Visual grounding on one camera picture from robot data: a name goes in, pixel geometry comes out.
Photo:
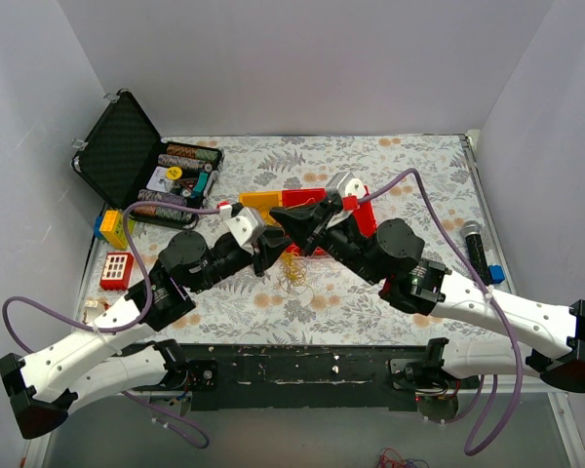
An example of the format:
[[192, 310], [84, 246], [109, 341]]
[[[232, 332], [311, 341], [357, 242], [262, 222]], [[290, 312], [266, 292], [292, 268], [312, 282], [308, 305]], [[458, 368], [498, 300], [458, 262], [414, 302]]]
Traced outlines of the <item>red double plastic bin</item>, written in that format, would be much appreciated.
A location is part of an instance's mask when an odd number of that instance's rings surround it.
[[[336, 212], [335, 206], [330, 204], [334, 197], [327, 195], [325, 188], [303, 188], [303, 189], [285, 189], [282, 191], [283, 206], [282, 207], [298, 207], [303, 205], [327, 202], [331, 207], [332, 215], [350, 215], [355, 221], [358, 231], [361, 236], [369, 238], [377, 228], [374, 211], [371, 202], [361, 203], [360, 208], [353, 212], [347, 212], [344, 209]], [[292, 241], [292, 248], [288, 248], [288, 252], [293, 252], [300, 256], [325, 256], [328, 252], [321, 247], [321, 241], [317, 249], [300, 249]]]

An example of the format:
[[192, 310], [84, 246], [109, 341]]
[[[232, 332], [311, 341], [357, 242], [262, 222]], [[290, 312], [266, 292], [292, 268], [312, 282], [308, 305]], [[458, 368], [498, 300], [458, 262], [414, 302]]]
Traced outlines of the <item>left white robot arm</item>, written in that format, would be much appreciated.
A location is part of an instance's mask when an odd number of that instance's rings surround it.
[[215, 364], [192, 361], [175, 340], [155, 342], [152, 335], [193, 310], [193, 294], [246, 267], [263, 275], [291, 242], [277, 227], [247, 250], [231, 233], [208, 246], [201, 234], [182, 231], [160, 251], [148, 279], [103, 311], [89, 331], [25, 356], [2, 357], [0, 376], [21, 435], [46, 435], [76, 410], [136, 387], [205, 386], [200, 373], [216, 371]]

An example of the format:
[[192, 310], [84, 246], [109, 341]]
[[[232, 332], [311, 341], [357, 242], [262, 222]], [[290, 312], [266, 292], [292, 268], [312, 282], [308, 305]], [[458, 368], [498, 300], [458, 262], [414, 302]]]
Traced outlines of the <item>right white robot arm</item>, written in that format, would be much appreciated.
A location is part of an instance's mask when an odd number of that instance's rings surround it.
[[497, 334], [496, 340], [431, 339], [424, 358], [393, 368], [399, 388], [429, 389], [475, 375], [523, 375], [585, 393], [585, 300], [551, 305], [475, 281], [424, 258], [424, 242], [401, 219], [366, 237], [355, 219], [323, 201], [275, 208], [271, 216], [305, 254], [321, 249], [372, 285], [400, 312], [447, 318]]

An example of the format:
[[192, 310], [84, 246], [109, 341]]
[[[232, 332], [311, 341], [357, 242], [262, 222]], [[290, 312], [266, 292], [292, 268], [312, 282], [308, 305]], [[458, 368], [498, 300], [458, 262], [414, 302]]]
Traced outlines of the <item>yellow plastic bin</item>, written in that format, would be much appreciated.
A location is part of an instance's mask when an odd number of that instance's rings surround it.
[[239, 202], [244, 207], [254, 208], [259, 214], [267, 218], [272, 208], [283, 206], [281, 191], [243, 192], [239, 195]]

